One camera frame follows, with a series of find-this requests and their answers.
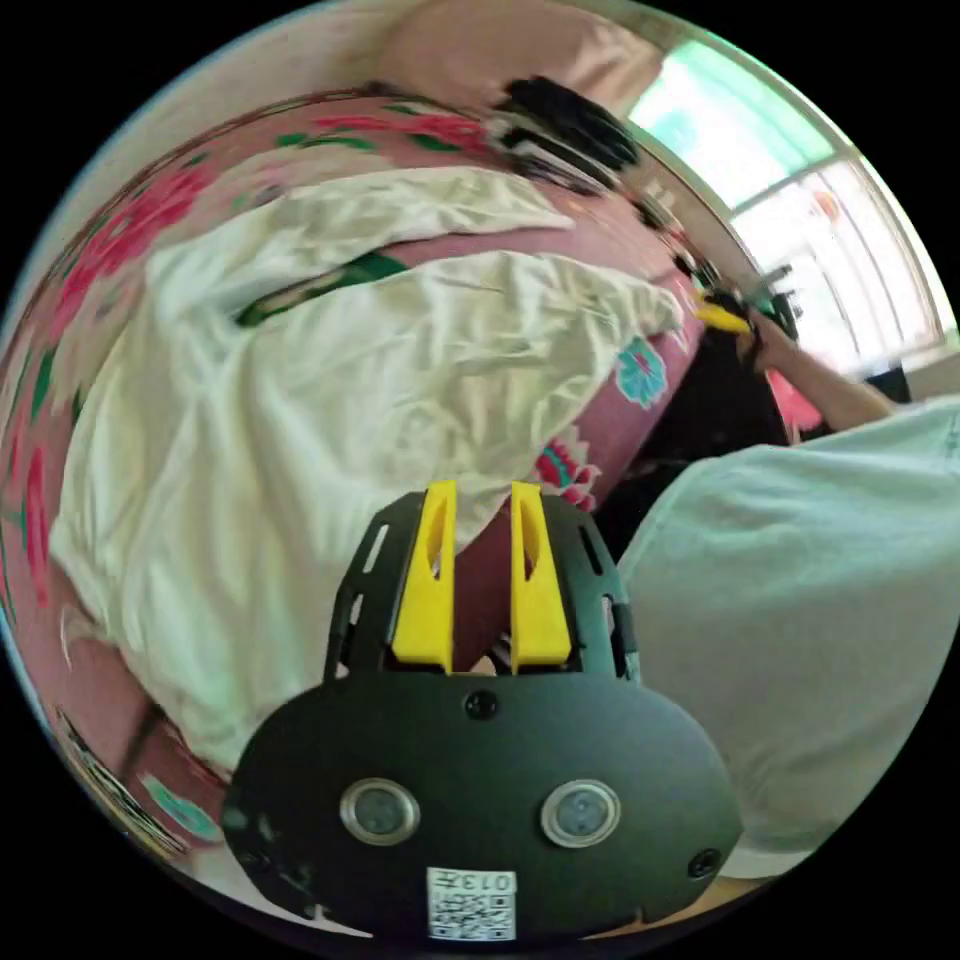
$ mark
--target black pants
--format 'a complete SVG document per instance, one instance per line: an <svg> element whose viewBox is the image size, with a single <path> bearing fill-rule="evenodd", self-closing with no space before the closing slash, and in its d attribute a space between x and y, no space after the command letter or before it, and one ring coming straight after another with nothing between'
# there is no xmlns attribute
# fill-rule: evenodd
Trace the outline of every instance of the black pants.
<svg viewBox="0 0 960 960"><path fill-rule="evenodd" d="M640 524L660 495L689 466L681 461L650 463L645 472L621 481L593 514L610 556L619 563Z"/></svg>

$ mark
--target teal flower pattern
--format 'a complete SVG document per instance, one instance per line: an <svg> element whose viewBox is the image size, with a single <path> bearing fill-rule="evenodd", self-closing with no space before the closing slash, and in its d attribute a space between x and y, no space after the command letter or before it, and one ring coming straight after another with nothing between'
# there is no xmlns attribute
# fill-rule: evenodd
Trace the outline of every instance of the teal flower pattern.
<svg viewBox="0 0 960 960"><path fill-rule="evenodd" d="M178 797L150 774L141 777L140 782L150 794L153 802L174 823L179 824L184 830L201 840L206 840L209 843L220 842L222 839L220 828L214 822L213 817L201 810L195 803L185 800L183 797Z"/></svg>
<svg viewBox="0 0 960 960"><path fill-rule="evenodd" d="M649 410L667 392L667 368L649 340L636 337L617 358L617 387Z"/></svg>

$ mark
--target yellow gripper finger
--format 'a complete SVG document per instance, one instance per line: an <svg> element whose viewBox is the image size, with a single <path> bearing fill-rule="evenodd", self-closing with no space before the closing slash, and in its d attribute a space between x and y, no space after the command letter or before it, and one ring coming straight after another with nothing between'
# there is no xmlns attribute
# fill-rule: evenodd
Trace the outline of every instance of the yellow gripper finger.
<svg viewBox="0 0 960 960"><path fill-rule="evenodd" d="M431 484L410 558L393 635L401 663L453 668L453 558L456 484Z"/></svg>
<svg viewBox="0 0 960 960"><path fill-rule="evenodd" d="M697 310L697 316L705 326L714 327L717 330L725 330L727 333L750 333L750 324L746 320L741 320L740 317L714 303L702 304Z"/></svg>
<svg viewBox="0 0 960 960"><path fill-rule="evenodd" d="M571 653L540 487L515 483L511 506L511 667L560 666Z"/></svg>

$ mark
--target red flower pattern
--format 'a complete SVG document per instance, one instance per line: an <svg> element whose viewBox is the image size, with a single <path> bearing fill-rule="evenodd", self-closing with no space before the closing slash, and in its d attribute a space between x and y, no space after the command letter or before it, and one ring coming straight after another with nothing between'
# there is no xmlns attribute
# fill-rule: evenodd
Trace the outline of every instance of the red flower pattern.
<svg viewBox="0 0 960 960"><path fill-rule="evenodd" d="M590 513L597 506L592 489L600 468L586 462L588 449L577 428L569 427L551 440L537 458L536 474L544 493L561 496Z"/></svg>
<svg viewBox="0 0 960 960"><path fill-rule="evenodd" d="M54 309L51 337L58 341L83 303L94 280L110 276L124 263L142 256L167 227L182 220L197 194L209 183L202 167L161 177L123 204L89 240L64 281Z"/></svg>
<svg viewBox="0 0 960 960"><path fill-rule="evenodd" d="M483 124L468 117L446 114L400 115L396 119L372 116L320 117L313 125L330 132L338 127L351 130L390 130L408 135L434 137L462 150L483 151L487 148Z"/></svg>
<svg viewBox="0 0 960 960"><path fill-rule="evenodd" d="M43 500L44 462L43 450L33 451L27 470L27 489L24 495L24 513L27 526L27 563L33 577L37 603L47 605L49 596L47 575L50 567L49 526L47 508Z"/></svg>

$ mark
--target person's arm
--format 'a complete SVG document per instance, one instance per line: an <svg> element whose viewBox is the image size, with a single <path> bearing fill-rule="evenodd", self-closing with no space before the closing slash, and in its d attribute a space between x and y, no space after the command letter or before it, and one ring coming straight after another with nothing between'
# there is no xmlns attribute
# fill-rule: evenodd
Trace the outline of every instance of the person's arm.
<svg viewBox="0 0 960 960"><path fill-rule="evenodd" d="M772 320L753 313L763 346L757 369L776 370L823 416L827 426L839 433L883 420L897 412L897 404L866 383L847 380L797 346ZM752 343L744 335L738 347L741 356Z"/></svg>

